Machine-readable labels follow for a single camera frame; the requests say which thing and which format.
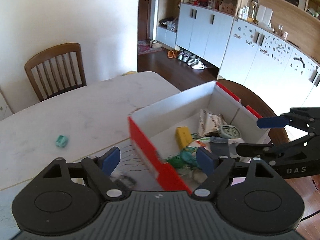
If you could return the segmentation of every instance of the red and white box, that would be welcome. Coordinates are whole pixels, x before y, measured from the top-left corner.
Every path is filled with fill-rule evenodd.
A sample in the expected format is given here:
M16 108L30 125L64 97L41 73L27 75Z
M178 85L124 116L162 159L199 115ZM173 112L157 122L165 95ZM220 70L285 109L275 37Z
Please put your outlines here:
M187 126L196 133L201 109L222 114L229 125L236 126L246 143L268 143L269 129L257 127L261 116L218 82L209 82L183 91L128 117L130 137L137 153L165 191L185 190L189 187L165 160L179 154L175 130Z

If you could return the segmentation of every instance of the black cable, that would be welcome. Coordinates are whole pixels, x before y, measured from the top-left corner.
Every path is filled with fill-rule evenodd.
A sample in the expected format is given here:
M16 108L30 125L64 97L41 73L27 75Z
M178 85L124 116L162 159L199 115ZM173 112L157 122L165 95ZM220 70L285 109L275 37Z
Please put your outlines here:
M311 218L311 217L313 217L314 215L316 215L316 214L318 214L318 213L320 213L320 210L318 210L318 211L316 211L316 212L312 213L311 215L309 215L309 216L307 216L307 217L305 217L305 218L301 219L301 220L300 220L300 222L302 222L303 220L306 220L306 219L308 219L308 218Z

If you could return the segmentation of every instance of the dark wooden floor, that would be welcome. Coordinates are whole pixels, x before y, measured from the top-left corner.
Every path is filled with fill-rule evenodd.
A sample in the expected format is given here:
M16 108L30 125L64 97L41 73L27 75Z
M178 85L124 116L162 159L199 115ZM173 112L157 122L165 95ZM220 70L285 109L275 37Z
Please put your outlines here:
M138 72L153 71L183 91L216 80L218 68L196 70L176 58L169 59L167 50L138 56Z
M153 71L172 85L183 91L203 83L216 80L219 69L191 69L186 63L169 59L167 50L138 56L138 72ZM286 180L303 198L303 217L320 209L320 192L312 183L311 177ZM320 239L320 214L301 222L297 231L307 240Z

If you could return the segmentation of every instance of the red rug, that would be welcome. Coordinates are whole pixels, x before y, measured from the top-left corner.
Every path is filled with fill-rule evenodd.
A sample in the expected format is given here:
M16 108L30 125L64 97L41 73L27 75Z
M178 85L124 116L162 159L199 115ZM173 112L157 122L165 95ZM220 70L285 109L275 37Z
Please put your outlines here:
M162 50L164 50L164 48L159 48L159 49L150 48L149 43L147 41L138 41L138 55L158 52Z

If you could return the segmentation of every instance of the chair backrest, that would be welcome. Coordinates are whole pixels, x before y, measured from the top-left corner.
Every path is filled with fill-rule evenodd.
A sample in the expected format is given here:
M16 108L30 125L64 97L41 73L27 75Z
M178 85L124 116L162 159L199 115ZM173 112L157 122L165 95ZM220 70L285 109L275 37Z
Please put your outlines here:
M241 98L241 104L243 106L251 106L262 117L276 116L275 112L273 112L260 97L243 85L226 79L219 79L218 82ZM287 132L284 128L270 129L269 137L275 146L289 142Z
M46 49L28 60L24 69L40 101L86 85L78 43Z

